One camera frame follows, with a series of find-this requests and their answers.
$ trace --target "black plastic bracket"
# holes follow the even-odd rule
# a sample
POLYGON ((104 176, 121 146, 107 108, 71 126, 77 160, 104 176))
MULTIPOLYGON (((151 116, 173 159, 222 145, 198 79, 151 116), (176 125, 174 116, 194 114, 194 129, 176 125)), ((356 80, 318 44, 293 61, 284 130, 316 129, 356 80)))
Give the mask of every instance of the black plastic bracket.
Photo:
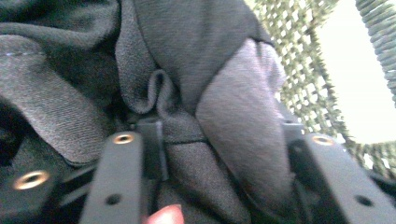
POLYGON ((110 136, 79 223, 142 223, 145 218, 143 139, 139 133, 110 136))

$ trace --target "brass eyelet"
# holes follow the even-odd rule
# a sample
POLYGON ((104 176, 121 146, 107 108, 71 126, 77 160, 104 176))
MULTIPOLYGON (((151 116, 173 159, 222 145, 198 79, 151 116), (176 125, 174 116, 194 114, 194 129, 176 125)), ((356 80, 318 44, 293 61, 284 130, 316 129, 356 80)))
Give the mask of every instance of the brass eyelet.
POLYGON ((131 134, 120 134, 119 136, 115 137, 113 142, 115 144, 127 144, 134 141, 134 136, 131 134))
POLYGON ((35 188, 50 178, 50 174, 45 171, 33 171, 21 176, 14 182, 14 189, 32 189, 35 188))

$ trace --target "gray fabric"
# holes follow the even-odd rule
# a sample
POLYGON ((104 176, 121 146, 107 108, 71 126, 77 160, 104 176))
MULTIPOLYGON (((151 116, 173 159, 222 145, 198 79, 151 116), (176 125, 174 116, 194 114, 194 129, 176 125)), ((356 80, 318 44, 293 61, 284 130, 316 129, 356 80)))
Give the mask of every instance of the gray fabric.
POLYGON ((288 217, 291 175, 274 97, 283 78, 275 50, 261 44, 258 54, 248 39, 206 88, 196 116, 250 200, 288 217))
POLYGON ((36 42, 0 35, 0 43, 0 96, 70 162, 97 159, 113 130, 106 115, 50 68, 36 42))
POLYGON ((210 214, 197 217, 194 210, 186 210, 192 213, 186 216, 186 223, 250 223, 250 214, 237 196, 222 162, 206 143, 169 145, 167 155, 172 181, 162 186, 160 207, 172 203, 198 205, 201 209, 195 210, 210 214), (175 192, 183 200, 172 196, 175 192))
POLYGON ((12 163, 9 166, 1 167, 0 183, 11 175, 43 169, 54 171, 59 176, 67 175, 74 170, 50 145, 29 130, 12 159, 12 163))
POLYGON ((125 103, 139 114, 148 113, 156 103, 155 90, 148 91, 151 73, 156 69, 140 34, 134 1, 121 1, 121 30, 116 45, 120 88, 125 103))
POLYGON ((125 104, 137 114, 147 114, 157 106, 167 143, 204 140, 196 119, 181 106, 170 77, 163 70, 155 71, 155 63, 138 28, 134 2, 122 1, 121 7, 121 32, 116 57, 125 104))

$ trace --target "dark gray fabric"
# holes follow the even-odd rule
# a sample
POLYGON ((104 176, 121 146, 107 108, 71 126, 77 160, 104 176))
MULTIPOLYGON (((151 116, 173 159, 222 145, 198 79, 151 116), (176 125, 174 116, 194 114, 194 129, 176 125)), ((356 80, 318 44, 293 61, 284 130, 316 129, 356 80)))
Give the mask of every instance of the dark gray fabric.
POLYGON ((226 223, 221 221, 216 214, 204 206, 196 206, 195 203, 189 203, 189 197, 180 195, 175 188, 177 183, 168 181, 162 184, 158 197, 159 207, 165 207, 169 204, 180 204, 185 223, 202 223, 202 224, 220 224, 226 223))
POLYGON ((187 216, 190 219, 187 223, 213 223, 213 220, 250 223, 250 214, 236 195, 230 177, 206 143, 169 145, 166 151, 174 181, 170 185, 164 184, 159 197, 160 206, 195 204, 201 205, 204 211, 210 211, 208 214, 211 216, 207 218, 187 216), (173 191, 182 195, 184 200, 172 197, 173 191))
POLYGON ((106 114, 50 68, 35 41, 0 35, 0 43, 0 96, 70 162, 97 159, 113 132, 106 114))
POLYGON ((191 114, 210 79, 246 38, 270 41, 243 0, 134 3, 152 57, 180 89, 191 114))
POLYGON ((205 90, 197 118, 258 208, 288 217, 291 175, 274 90, 284 78, 275 50, 247 40, 205 90))
POLYGON ((2 1, 0 34, 30 37, 49 47, 94 49, 118 31, 119 10, 116 0, 2 1))
POLYGON ((11 175, 42 169, 54 171, 59 176, 67 175, 74 170, 64 162, 64 157, 29 130, 12 163, 0 168, 0 184, 11 175))
POLYGON ((156 69, 139 31, 133 1, 121 1, 121 29, 116 45, 120 87, 125 103, 136 113, 148 113, 156 103, 148 91, 149 77, 156 69))

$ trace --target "wicker weave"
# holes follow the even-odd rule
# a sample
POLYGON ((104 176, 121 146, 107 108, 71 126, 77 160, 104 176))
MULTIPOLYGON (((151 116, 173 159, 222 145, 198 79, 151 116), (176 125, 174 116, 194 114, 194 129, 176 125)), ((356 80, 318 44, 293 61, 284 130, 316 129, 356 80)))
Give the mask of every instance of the wicker weave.
POLYGON ((346 148, 365 168, 396 178, 396 144, 364 145, 349 137, 332 81, 321 59, 316 30, 323 25, 337 0, 255 0, 253 10, 273 37, 288 75, 281 101, 301 121, 308 133, 326 133, 346 140, 346 148), (382 159, 387 159, 390 169, 382 159))

